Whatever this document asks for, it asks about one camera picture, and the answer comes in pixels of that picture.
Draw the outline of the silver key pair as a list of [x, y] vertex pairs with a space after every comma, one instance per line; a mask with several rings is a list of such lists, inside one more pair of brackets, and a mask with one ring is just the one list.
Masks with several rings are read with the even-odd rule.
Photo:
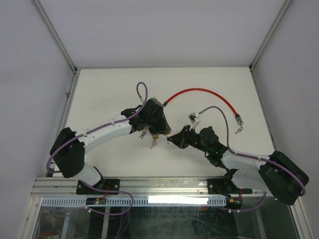
[[150, 149], [154, 148], [156, 145], [157, 145], [157, 139], [153, 139]]

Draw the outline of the silver key bunch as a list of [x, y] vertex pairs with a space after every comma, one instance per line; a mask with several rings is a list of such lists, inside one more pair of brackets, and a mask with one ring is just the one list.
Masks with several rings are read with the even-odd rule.
[[235, 134], [238, 134], [240, 133], [241, 131], [243, 130], [243, 126], [239, 126], [239, 128], [236, 130]]
[[147, 134], [148, 130], [147, 129], [143, 129], [141, 135], [139, 136], [140, 139], [143, 139], [144, 136]]

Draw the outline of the red cable lock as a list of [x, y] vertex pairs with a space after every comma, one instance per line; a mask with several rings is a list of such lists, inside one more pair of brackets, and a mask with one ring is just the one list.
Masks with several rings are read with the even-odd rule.
[[228, 108], [228, 112], [232, 113], [239, 127], [243, 128], [244, 126], [244, 121], [242, 120], [242, 117], [240, 116], [236, 108], [230, 103], [230, 101], [213, 90], [197, 87], [186, 88], [177, 91], [176, 93], [168, 97], [164, 102], [164, 106], [167, 106], [174, 101], [181, 103], [182, 99], [185, 99], [187, 103], [190, 103], [191, 100], [194, 100], [198, 105], [204, 105], [207, 103], [217, 103], [218, 106], [226, 106]]

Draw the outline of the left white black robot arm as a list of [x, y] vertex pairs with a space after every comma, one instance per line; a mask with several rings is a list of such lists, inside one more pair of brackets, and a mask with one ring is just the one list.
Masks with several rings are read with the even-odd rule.
[[78, 131], [64, 128], [51, 148], [50, 159], [64, 178], [76, 178], [91, 192], [100, 193], [105, 180], [96, 167], [85, 162], [85, 155], [95, 147], [134, 132], [169, 134], [171, 128], [163, 109], [163, 104], [151, 98], [141, 106], [121, 111], [108, 123]]

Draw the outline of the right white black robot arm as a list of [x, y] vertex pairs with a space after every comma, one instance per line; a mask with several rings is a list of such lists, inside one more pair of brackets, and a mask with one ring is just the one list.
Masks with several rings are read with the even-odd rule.
[[286, 205], [293, 205], [304, 195], [309, 182], [306, 173], [282, 152], [274, 151], [266, 156], [235, 152], [219, 141], [210, 126], [196, 132], [186, 125], [167, 140], [180, 149], [190, 146], [202, 151], [210, 164], [225, 169], [223, 177], [208, 181], [211, 194], [229, 197], [257, 190], [270, 193]]

